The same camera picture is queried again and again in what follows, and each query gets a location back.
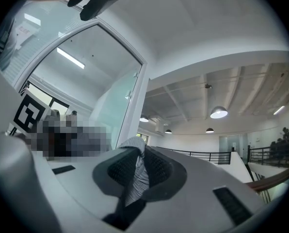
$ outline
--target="pixelated area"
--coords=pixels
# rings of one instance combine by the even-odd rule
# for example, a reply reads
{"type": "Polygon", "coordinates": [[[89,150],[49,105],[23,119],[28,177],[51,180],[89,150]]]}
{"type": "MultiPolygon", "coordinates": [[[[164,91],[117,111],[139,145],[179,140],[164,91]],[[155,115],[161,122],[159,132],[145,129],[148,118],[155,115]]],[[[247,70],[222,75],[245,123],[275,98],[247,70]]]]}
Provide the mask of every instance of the pixelated area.
{"type": "Polygon", "coordinates": [[[32,151],[42,151],[48,160],[96,157],[112,150],[111,134],[105,127],[88,126],[84,121],[60,121],[59,118],[39,121],[25,142],[32,151]]]}

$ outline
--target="black railing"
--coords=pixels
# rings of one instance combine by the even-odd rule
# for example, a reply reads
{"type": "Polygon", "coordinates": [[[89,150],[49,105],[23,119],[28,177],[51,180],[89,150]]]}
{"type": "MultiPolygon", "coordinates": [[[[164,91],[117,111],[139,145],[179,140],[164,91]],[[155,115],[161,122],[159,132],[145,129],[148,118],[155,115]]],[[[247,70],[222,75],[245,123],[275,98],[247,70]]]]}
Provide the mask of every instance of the black railing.
{"type": "Polygon", "coordinates": [[[161,147],[157,148],[175,151],[191,157],[196,157],[202,160],[210,161],[212,163],[219,165],[229,165],[231,163],[231,152],[193,152],[193,151],[173,150],[161,147]]]}
{"type": "Polygon", "coordinates": [[[289,167],[289,143],[257,149],[251,149],[248,146],[248,162],[289,167]]]}

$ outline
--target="mesh panel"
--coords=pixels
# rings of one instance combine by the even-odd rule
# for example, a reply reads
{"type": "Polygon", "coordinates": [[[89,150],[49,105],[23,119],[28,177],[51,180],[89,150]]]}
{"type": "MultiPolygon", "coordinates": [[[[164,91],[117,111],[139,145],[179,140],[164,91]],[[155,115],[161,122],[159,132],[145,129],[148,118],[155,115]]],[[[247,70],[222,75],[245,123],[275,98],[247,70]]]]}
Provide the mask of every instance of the mesh panel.
{"type": "Polygon", "coordinates": [[[150,179],[150,188],[166,181],[171,175],[171,165],[151,151],[145,150],[144,164],[150,179]]]}
{"type": "Polygon", "coordinates": [[[138,151],[132,151],[109,166],[108,175],[120,185],[126,187],[134,177],[137,158],[138,151]]]}

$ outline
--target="black slot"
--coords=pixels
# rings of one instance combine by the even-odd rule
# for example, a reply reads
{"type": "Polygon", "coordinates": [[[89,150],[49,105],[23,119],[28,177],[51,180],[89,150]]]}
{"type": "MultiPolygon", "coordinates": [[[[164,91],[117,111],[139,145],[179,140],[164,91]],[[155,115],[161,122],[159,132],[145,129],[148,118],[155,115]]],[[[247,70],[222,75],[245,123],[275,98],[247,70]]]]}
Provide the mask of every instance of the black slot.
{"type": "Polygon", "coordinates": [[[228,188],[218,188],[213,193],[236,226],[251,217],[252,214],[228,188]]]}
{"type": "Polygon", "coordinates": [[[59,167],[59,168],[54,168],[52,169],[53,173],[56,174],[60,174],[60,173],[65,173],[68,171],[71,171],[73,169],[76,169],[74,166],[69,165],[69,166],[63,166],[63,167],[59,167]]]}

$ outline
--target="ceiling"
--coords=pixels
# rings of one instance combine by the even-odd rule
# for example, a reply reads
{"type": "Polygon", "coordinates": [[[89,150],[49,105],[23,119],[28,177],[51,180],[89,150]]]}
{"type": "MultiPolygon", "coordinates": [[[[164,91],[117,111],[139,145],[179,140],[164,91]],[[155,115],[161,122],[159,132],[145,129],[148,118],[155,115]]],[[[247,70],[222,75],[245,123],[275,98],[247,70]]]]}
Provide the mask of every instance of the ceiling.
{"type": "Polygon", "coordinates": [[[115,7],[124,10],[155,43],[218,18],[264,15],[259,0],[119,0],[115,7]]]}
{"type": "Polygon", "coordinates": [[[206,119],[224,106],[228,117],[272,115],[289,101],[289,64],[235,67],[148,91],[142,113],[171,123],[206,119]],[[206,89],[205,84],[212,85],[206,89]]]}

